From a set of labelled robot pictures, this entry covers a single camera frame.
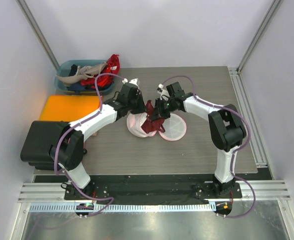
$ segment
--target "blue basket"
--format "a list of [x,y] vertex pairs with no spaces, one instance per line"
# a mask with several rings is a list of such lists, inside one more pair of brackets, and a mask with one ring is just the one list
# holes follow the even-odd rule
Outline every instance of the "blue basket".
[[[94,65],[104,63],[104,62],[106,62],[106,60],[70,60],[70,61],[66,61],[58,69],[57,75],[62,76],[62,77],[69,76],[71,66],[74,64],[77,66],[84,67],[84,66],[94,66]],[[87,91],[80,91],[80,92],[70,91],[57,77],[55,77],[54,84],[58,90],[64,92],[67,95],[74,95],[74,94],[97,95],[97,92],[94,90],[87,90]],[[99,91],[99,93],[101,95],[106,95],[106,94],[110,93],[112,91],[113,85],[114,85],[114,82],[110,85],[109,88],[102,90],[102,91]]]

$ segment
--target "wall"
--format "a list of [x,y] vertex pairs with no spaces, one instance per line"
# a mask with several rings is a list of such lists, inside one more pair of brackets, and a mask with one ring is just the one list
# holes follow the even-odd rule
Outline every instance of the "wall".
[[0,240],[8,239],[23,182],[33,168],[20,161],[31,122],[37,119],[55,72],[13,0],[0,1]]
[[26,0],[60,64],[236,67],[272,0]]
[[286,181],[294,201],[294,0],[282,3],[243,79],[273,174]]

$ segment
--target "white strip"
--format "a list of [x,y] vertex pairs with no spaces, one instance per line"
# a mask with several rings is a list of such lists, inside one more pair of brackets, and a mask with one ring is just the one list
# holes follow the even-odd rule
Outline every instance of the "white strip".
[[[31,213],[74,213],[80,203],[33,203]],[[94,204],[94,210],[77,210],[78,213],[96,212],[105,205]],[[197,205],[110,205],[104,213],[159,213],[159,212],[211,212],[216,210],[215,202]]]

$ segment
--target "orange box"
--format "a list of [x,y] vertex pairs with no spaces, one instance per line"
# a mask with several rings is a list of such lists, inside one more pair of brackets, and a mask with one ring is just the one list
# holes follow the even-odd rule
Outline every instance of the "orange box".
[[48,98],[39,120],[72,122],[98,108],[98,96],[52,95]]

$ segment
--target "red garment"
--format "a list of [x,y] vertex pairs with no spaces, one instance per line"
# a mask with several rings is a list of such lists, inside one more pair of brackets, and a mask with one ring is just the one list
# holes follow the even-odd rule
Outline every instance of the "red garment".
[[[107,61],[107,66],[104,68],[104,70],[101,73],[111,73],[111,74],[118,74],[120,70],[120,61],[119,61],[119,55],[113,54]],[[80,84],[82,86],[91,85],[91,89],[95,89],[95,75],[92,78],[87,78],[86,80],[81,80]],[[113,76],[105,75],[99,77],[97,81],[98,87],[102,88],[104,86],[110,85],[113,82]]]
[[147,115],[146,121],[143,123],[141,128],[147,134],[150,133],[150,132],[153,132],[153,131],[160,131],[160,132],[164,133],[165,129],[163,128],[162,124],[164,123],[165,120],[163,118],[160,118],[160,119],[155,120],[155,121],[150,120],[150,117],[151,117],[152,113],[155,110],[154,107],[151,104],[151,100],[147,101],[146,108],[147,108],[146,112],[147,112],[148,115]]

